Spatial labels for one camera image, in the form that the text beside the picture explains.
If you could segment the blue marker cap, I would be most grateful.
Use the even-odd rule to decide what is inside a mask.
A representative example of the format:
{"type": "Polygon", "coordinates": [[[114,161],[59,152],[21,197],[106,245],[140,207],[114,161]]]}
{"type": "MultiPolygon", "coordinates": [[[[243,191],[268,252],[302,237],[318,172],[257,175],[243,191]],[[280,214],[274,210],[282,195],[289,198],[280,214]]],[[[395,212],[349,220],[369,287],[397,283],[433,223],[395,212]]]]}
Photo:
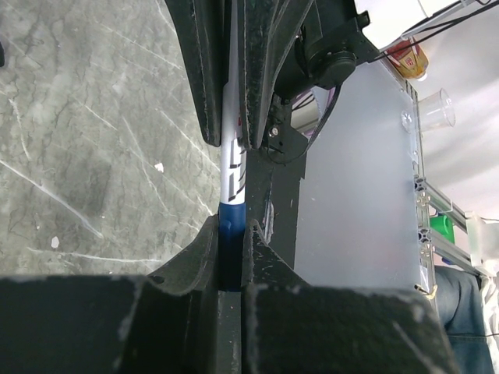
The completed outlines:
{"type": "Polygon", "coordinates": [[[246,231],[246,204],[220,203],[218,209],[218,262],[220,288],[241,291],[242,250],[246,231]]]}

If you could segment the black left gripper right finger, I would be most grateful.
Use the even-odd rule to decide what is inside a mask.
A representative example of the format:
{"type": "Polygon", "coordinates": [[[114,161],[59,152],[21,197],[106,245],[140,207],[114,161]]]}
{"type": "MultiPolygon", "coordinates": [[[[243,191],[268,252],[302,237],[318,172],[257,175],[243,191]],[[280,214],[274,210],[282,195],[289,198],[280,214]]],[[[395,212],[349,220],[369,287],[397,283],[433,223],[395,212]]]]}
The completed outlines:
{"type": "Polygon", "coordinates": [[[456,373],[430,303],[415,291],[307,284],[246,225],[244,373],[456,373]]]}

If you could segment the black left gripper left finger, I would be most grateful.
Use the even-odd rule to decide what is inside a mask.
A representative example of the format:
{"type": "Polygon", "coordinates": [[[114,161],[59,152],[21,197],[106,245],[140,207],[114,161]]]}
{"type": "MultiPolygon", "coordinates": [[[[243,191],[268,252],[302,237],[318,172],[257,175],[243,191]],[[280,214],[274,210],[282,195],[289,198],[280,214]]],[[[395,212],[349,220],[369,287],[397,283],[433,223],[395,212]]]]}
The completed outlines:
{"type": "Polygon", "coordinates": [[[146,276],[4,276],[4,373],[205,373],[215,365],[218,219],[146,276]]]}

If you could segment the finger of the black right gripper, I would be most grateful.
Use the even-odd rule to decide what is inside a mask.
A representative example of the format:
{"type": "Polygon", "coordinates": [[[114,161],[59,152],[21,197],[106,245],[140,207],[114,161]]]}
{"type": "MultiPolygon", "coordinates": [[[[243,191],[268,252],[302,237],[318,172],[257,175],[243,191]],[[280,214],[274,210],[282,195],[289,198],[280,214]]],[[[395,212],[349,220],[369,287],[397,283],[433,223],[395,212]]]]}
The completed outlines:
{"type": "Polygon", "coordinates": [[[225,3],[166,0],[205,143],[221,145],[221,102],[225,84],[225,3]]]}

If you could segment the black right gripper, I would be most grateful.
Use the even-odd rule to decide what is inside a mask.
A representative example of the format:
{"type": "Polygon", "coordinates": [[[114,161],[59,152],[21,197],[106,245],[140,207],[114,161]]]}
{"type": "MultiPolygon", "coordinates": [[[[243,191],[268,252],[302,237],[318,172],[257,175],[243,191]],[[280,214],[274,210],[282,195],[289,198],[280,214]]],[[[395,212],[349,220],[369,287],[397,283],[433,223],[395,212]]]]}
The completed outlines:
{"type": "Polygon", "coordinates": [[[330,90],[370,60],[370,15],[354,1],[238,1],[236,11],[247,150],[261,146],[274,92],[291,100],[314,86],[330,90]]]}

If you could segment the white whiteboard marker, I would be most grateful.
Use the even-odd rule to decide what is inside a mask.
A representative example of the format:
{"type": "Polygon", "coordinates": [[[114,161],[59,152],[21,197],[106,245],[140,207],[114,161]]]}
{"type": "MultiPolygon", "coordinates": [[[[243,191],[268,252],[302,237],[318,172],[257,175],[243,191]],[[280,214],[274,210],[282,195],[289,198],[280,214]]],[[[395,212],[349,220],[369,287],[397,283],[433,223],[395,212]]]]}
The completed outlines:
{"type": "Polygon", "coordinates": [[[245,202],[246,151],[242,144],[239,104],[237,1],[230,1],[228,82],[223,89],[221,118],[221,198],[227,205],[245,202]]]}

